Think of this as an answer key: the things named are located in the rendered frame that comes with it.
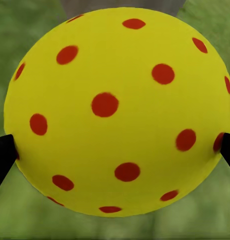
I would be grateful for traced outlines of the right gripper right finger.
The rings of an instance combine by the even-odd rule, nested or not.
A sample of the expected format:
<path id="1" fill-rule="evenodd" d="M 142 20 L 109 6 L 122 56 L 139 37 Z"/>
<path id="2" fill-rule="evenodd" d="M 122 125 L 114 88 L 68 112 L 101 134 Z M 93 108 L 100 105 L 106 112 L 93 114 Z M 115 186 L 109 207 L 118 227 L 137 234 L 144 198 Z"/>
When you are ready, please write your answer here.
<path id="1" fill-rule="evenodd" d="M 230 166 L 230 133 L 224 133 L 220 153 Z"/>

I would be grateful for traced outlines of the easter egg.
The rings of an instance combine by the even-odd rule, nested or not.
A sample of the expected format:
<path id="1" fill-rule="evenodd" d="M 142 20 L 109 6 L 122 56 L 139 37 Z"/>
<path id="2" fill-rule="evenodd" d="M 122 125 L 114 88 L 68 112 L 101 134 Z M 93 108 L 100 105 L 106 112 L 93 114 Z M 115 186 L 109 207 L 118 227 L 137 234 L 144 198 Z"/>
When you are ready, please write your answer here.
<path id="1" fill-rule="evenodd" d="M 72 211 L 128 217 L 199 186 L 230 134 L 230 75 L 212 44 L 159 11 L 105 8 L 46 33 L 4 102 L 15 163 Z"/>

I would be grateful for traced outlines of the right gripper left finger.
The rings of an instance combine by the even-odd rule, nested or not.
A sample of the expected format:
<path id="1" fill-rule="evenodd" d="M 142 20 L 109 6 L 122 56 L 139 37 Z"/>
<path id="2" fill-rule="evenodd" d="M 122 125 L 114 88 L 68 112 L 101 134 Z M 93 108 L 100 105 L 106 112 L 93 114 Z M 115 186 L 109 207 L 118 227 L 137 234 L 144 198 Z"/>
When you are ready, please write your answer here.
<path id="1" fill-rule="evenodd" d="M 15 151 L 14 138 L 12 134 L 0 137 L 0 185 L 8 174 L 17 154 Z"/>

